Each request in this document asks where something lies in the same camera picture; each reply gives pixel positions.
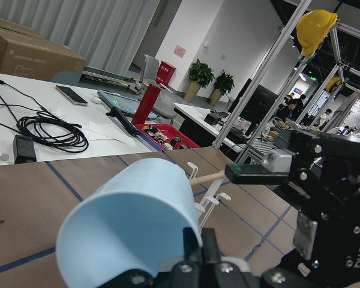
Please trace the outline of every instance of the power adapter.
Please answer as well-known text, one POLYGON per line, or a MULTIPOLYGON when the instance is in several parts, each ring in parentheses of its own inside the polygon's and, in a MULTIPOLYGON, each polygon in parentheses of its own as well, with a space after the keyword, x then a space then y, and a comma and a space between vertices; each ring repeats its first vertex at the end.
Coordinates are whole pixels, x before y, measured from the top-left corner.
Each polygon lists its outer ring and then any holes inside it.
POLYGON ((13 158, 15 164, 36 162, 34 141, 31 137, 15 135, 13 140, 13 158))

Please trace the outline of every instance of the potted plant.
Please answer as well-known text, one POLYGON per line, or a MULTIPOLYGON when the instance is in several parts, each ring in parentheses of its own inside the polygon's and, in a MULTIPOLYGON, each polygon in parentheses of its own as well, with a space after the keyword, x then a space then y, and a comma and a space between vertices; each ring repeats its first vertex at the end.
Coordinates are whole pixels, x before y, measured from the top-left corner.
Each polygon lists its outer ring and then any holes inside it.
POLYGON ((201 63, 199 60, 192 63, 189 72, 190 84, 184 95, 184 100, 192 102, 200 88, 206 88, 208 84, 215 79, 212 68, 208 64, 201 63))
POLYGON ((214 83, 215 89, 209 96, 210 105, 215 106, 221 96, 230 93, 233 87, 235 87, 233 84, 233 76, 226 74, 223 70, 223 73, 216 78, 216 82, 214 83))

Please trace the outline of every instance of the red box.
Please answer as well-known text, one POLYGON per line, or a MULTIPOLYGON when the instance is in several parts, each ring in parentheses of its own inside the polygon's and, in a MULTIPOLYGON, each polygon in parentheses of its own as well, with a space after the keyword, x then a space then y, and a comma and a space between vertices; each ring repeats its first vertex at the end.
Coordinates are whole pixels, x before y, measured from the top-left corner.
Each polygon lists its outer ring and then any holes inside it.
POLYGON ((136 124, 135 127, 136 127, 136 129, 138 129, 138 131, 140 132, 142 137, 158 151, 167 151, 167 148, 163 145, 160 145, 148 133, 144 132, 142 130, 142 128, 144 126, 153 126, 157 129, 161 130, 161 132, 169 138, 166 141, 166 143, 169 143, 172 140, 172 138, 174 138, 175 136, 180 136, 181 142, 176 144, 173 147, 173 150, 179 149, 180 145, 186 145, 191 148, 199 148, 200 147, 198 144, 194 143, 191 139, 189 139, 186 135, 182 134, 179 130, 177 130, 175 127, 173 127, 169 124, 136 124))
POLYGON ((167 86, 175 70, 176 68, 174 66, 162 61, 157 71, 156 83, 162 83, 167 86))

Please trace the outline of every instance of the smartphone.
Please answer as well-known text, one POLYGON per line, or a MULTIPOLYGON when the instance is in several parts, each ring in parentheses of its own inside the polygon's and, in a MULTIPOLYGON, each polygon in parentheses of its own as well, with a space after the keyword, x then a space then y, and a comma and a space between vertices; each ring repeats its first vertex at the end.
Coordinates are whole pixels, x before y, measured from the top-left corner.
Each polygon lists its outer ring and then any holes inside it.
POLYGON ((88 102, 80 97, 76 92, 74 92, 69 87, 56 85, 56 90, 59 91, 67 100, 69 100, 74 105, 88 106, 88 102))

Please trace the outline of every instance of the pink sign on wall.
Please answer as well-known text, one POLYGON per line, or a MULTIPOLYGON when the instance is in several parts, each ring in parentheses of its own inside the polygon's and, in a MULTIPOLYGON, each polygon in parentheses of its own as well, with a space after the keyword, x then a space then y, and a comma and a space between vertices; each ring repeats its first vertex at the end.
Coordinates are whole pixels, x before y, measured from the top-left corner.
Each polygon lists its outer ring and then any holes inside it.
POLYGON ((180 58, 184 57, 186 50, 183 47, 180 47, 179 45, 176 46, 175 51, 173 51, 173 54, 178 55, 180 58))

